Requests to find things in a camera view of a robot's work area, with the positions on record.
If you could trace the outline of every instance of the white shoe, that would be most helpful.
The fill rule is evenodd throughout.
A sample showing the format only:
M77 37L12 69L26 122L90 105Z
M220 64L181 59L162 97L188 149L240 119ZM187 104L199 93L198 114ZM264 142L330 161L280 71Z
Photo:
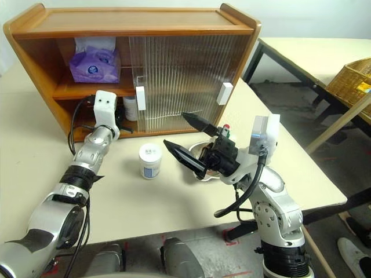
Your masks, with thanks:
M348 265L354 276L356 278L367 278L359 265L359 261L368 256L358 249L353 242L344 237L338 239L337 248L339 248L344 262Z

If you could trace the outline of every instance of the white table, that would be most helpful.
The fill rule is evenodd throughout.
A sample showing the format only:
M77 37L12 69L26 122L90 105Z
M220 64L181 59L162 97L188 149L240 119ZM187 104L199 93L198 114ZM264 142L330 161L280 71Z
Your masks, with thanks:
M263 54L313 88L319 95L318 100L324 98L345 113L306 148L308 153L314 152L351 120L370 136L371 117L361 111L371 103L371 98L364 97L352 107L328 93L326 86L344 65L371 57L371 39L259 38L258 48L243 77L245 82L249 83Z
M0 242L24 236L33 209L59 181L71 161L67 139L20 64L0 78ZM237 146L245 147L255 115L269 110L240 80L221 123L229 123ZM281 126L273 167L303 210L340 204L346 197ZM213 213L234 201L232 186L196 181L162 144L185 147L207 140L203 133L128 138L111 145L91 190L90 243L193 229L236 221ZM145 180L138 150L145 142L162 146L161 173Z

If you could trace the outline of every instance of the ribbed plastic door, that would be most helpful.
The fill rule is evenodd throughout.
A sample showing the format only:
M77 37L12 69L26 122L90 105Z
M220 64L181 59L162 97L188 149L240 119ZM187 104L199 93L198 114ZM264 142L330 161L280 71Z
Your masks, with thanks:
M144 86L146 110L138 130L191 129L181 117L193 112L214 122L223 82L232 82L247 44L242 35L130 37L134 86Z

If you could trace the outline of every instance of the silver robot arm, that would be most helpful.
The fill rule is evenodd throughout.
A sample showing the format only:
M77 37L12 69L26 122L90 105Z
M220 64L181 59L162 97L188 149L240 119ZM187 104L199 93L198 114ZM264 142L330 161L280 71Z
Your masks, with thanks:
M77 242L89 190L100 178L97 173L110 144L119 136L115 106L114 93L96 93L96 128L86 136L54 190L34 210L26 236L0 245L0 277L40 277L59 250Z
M305 252L300 207L288 195L279 174L265 166L277 147L279 115L257 116L250 146L242 149L237 149L228 138L228 127L213 126L194 114L184 113L183 116L197 130L217 138L204 147L198 159L182 146L165 140L168 150L200 180L207 170L218 171L222 182L244 191L235 203L215 212L214 216L222 217L236 211L249 199L261 237L261 248L257 250L264 256L264 276L314 277Z

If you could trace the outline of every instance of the white jar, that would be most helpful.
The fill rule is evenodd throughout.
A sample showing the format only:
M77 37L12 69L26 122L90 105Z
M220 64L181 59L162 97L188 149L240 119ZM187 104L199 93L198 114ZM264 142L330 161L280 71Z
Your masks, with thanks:
M127 120L138 120L137 100L135 99L135 97L124 97L123 107L125 110L125 118Z
M162 151L153 143L147 143L139 149L139 171L140 174L151 180L160 172Z

